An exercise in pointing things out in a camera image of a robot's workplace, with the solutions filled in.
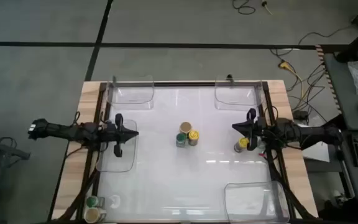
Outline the grey desk with striped edge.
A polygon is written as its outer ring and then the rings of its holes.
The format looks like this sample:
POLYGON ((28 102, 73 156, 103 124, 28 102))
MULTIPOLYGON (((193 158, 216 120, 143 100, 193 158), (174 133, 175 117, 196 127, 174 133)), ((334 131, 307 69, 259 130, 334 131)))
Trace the grey desk with striped edge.
POLYGON ((328 73, 326 78, 339 111, 339 115, 330 122, 337 123, 344 135, 344 142, 340 150, 349 175, 350 188, 358 200, 358 165, 355 147, 352 144, 352 138, 358 137, 358 94, 348 66, 338 62, 334 54, 324 52, 322 45, 315 47, 318 57, 326 67, 328 73))

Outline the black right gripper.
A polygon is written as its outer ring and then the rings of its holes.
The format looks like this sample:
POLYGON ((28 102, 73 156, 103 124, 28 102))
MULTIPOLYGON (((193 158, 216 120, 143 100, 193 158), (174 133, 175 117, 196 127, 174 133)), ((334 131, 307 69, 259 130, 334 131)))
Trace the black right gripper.
MULTIPOLYGON (((235 123, 232 127, 242 134, 242 138, 249 139, 249 145, 246 151, 253 151, 257 147, 257 136, 253 135, 252 130, 249 127, 254 125, 254 119, 256 118, 256 109, 251 108, 246 114, 246 120, 242 123, 235 123)), ((273 134, 269 129, 266 119, 263 117, 257 118, 257 132, 259 137, 264 142, 270 142, 273 140, 273 134)))

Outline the clear plastic bin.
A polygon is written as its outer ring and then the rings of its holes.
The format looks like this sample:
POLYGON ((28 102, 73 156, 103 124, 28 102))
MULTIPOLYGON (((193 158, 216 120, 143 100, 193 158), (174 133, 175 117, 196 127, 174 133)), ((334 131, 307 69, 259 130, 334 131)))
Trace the clear plastic bin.
POLYGON ((230 224, 287 224, 290 220, 285 192, 277 181, 230 183, 223 199, 230 224))
POLYGON ((216 77, 214 85, 216 109, 248 111, 263 103, 260 80, 238 80, 234 77, 233 79, 233 82, 229 82, 224 75, 216 77))
POLYGON ((108 83, 108 103, 115 110, 151 110, 154 107, 155 82, 151 75, 126 80, 117 77, 117 85, 108 83))
MULTIPOLYGON (((112 123, 115 125, 115 119, 107 120, 105 123, 112 123)), ((120 133, 116 128, 116 140, 120 133)), ((135 140, 135 149, 134 151, 126 151, 123 152, 122 157, 116 157, 114 155, 114 146, 116 145, 116 141, 113 142, 100 142, 101 149, 99 151, 99 159, 96 163, 96 169, 100 172, 111 172, 111 173, 123 173, 129 172, 135 162, 136 156, 136 143, 137 137, 135 140)))

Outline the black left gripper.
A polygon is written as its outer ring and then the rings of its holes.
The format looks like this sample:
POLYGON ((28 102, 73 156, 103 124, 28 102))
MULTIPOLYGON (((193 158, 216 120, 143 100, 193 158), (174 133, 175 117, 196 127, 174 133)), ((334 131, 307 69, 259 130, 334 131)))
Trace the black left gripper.
POLYGON ((114 146, 114 155, 116 157, 122 157, 123 152, 134 151, 135 140, 138 135, 137 123, 132 119, 124 119, 121 113, 115 115, 115 125, 112 123, 105 123, 98 129, 99 142, 116 141, 116 145, 114 146), (117 140, 116 128, 120 133, 117 140))

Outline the yellow lid spice jar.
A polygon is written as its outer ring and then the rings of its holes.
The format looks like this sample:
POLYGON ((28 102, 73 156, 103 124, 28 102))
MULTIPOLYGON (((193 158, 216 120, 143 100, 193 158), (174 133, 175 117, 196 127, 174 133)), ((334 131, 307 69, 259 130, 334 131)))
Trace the yellow lid spice jar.
POLYGON ((192 129, 188 133, 188 144, 191 146, 196 146, 198 144, 198 140, 200 138, 200 134, 197 130, 192 129))
POLYGON ((242 151, 246 151, 249 145, 248 138, 240 138, 234 145, 234 150, 237 153, 241 153, 242 151))

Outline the black power adapter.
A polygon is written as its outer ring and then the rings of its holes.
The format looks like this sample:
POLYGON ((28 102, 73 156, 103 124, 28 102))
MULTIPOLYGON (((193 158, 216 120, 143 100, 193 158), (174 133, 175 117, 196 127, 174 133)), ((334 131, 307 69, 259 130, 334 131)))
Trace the black power adapter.
POLYGON ((292 112, 292 115, 294 120, 304 121, 308 119, 309 113, 307 111, 295 110, 292 112))

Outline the green lid spice jar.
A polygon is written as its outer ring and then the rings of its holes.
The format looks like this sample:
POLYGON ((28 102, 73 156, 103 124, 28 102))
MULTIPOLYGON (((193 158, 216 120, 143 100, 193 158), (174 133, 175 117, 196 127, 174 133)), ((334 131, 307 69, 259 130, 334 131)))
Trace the green lid spice jar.
POLYGON ((184 133, 178 133, 176 135, 176 146, 177 147, 185 147, 187 141, 187 135, 184 133))
POLYGON ((103 208, 105 204, 105 198, 91 195, 86 199, 85 203, 86 206, 89 208, 91 207, 103 208))

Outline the small clear round object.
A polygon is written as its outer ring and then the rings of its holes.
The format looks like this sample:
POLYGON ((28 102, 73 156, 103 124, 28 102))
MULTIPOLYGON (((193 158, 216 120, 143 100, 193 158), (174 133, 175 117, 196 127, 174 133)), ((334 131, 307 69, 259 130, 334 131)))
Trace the small clear round object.
POLYGON ((121 198, 119 195, 112 195, 109 197, 109 207, 111 209, 117 209, 120 207, 121 198))

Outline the tan lid spice jar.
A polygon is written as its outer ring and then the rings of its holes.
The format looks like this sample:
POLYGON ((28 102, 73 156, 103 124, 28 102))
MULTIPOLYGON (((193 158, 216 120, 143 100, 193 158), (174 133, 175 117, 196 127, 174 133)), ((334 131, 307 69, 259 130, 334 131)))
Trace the tan lid spice jar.
POLYGON ((83 218, 86 223, 93 224, 103 221, 106 218, 106 215, 107 211, 104 209, 99 207, 91 207, 85 211, 83 218))
POLYGON ((192 130, 192 125, 191 125, 191 123, 189 123, 187 121, 182 122, 179 130, 183 134, 188 134, 192 130))

